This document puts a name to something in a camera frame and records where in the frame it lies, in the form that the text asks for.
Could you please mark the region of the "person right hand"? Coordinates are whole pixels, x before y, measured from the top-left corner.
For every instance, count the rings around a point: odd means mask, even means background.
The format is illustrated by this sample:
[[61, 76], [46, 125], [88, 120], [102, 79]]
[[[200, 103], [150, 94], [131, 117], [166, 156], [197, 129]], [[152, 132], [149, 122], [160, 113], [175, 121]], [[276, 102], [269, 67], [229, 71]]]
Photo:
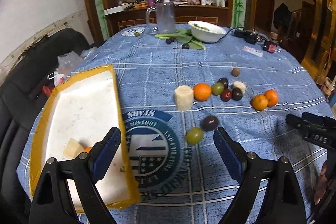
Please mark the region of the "person right hand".
[[326, 177], [326, 171], [327, 171], [327, 161], [323, 163], [321, 173], [319, 175], [318, 182], [315, 187], [315, 194], [314, 194], [315, 205], [317, 205], [320, 202], [320, 200], [322, 199], [323, 195], [326, 192], [328, 182], [328, 179]]

